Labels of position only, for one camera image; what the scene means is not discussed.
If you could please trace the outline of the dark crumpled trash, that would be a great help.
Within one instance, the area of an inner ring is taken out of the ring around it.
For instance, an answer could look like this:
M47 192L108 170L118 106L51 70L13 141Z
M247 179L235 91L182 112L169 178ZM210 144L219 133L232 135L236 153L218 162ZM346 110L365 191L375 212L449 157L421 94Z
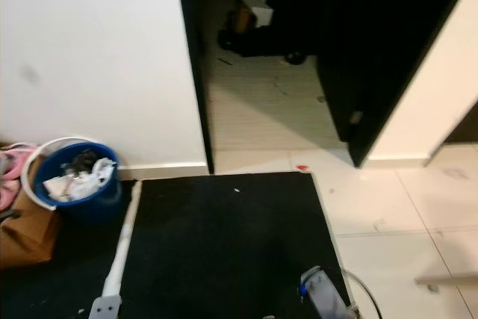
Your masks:
M64 173L72 178L78 178L82 173L92 173L93 165L99 159L100 156L92 149L83 149L71 162L64 165Z

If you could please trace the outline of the plain large brown cardboard box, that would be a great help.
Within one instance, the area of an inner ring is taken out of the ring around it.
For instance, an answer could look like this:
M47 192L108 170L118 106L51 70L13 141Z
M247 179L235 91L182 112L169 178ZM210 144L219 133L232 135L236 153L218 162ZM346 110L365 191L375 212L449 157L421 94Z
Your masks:
M0 224L0 268L50 261L61 226L60 214L38 206L24 190L18 193L11 209L20 216Z

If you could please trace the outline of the black bulky floor object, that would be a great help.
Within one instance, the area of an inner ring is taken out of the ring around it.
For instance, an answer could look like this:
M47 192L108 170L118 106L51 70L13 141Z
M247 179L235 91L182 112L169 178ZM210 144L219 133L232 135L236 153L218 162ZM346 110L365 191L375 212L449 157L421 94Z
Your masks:
M282 56L290 65L301 65L308 58L300 43L270 26L246 30L243 33L229 29L219 30L217 43L221 49L239 54L243 58Z

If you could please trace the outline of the black floor mat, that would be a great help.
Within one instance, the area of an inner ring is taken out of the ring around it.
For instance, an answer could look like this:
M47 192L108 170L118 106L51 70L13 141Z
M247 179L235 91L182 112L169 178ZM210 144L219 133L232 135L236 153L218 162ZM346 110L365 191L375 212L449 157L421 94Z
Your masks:
M64 219L51 261L1 272L1 319L86 319L122 222ZM310 173L144 180L119 319L319 319L312 267L349 297Z

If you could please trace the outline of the black door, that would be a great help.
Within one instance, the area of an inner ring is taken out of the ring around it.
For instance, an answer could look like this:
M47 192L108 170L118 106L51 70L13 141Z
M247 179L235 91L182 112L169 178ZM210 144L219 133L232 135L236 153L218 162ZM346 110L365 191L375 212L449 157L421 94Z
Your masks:
M323 0L320 83L352 165L363 165L458 0Z

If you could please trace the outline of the white crumpled paper trash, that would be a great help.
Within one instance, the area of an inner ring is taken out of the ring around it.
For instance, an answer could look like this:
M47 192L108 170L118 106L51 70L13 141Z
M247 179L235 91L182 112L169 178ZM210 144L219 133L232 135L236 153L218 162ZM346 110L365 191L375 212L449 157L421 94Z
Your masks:
M64 176L45 180L43 186L55 202L77 202L102 189L112 179L116 164L112 159L100 158L93 165L92 173L82 173L78 178L64 173Z

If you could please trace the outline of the wide white floor tape strip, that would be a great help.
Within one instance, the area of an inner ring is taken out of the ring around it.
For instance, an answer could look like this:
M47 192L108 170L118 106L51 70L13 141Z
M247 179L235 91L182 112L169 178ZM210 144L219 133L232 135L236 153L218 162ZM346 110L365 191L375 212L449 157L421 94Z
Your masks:
M141 180L137 180L131 190L131 200L127 211L124 214L122 230L120 230L119 240L117 241L115 258L111 264L109 274L105 280L105 285L103 285L102 295L100 296L120 295L124 267L134 230L134 220L136 220L137 210L139 209L141 187L143 187L143 183Z

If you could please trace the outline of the small white brown box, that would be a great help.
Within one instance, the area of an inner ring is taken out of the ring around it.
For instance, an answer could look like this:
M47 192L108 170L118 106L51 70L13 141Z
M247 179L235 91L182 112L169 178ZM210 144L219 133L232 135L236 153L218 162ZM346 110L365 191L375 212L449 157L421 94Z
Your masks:
M272 25L273 9L263 0L235 0L229 12L227 29L237 34Z

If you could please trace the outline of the pink packaged gadgets pile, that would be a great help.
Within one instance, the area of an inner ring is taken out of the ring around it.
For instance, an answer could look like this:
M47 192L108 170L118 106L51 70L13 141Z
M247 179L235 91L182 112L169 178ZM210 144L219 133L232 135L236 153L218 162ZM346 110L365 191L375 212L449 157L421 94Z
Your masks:
M1 155L0 176L0 210L3 212L14 203L21 189L21 173L26 159L37 151L33 143L13 143L3 147Z

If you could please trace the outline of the black door frame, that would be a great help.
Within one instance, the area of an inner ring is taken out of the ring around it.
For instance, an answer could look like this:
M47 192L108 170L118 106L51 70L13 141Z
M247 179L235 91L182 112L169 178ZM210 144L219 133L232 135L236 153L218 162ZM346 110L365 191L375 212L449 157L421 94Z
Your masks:
M193 74L193 83L198 104L200 124L202 126L202 145L205 149L206 167L209 175L215 175L215 161L212 146L211 124L209 124L208 95L204 74L204 43L202 42L201 23L197 16L197 0L181 0L184 31L187 35L189 61Z

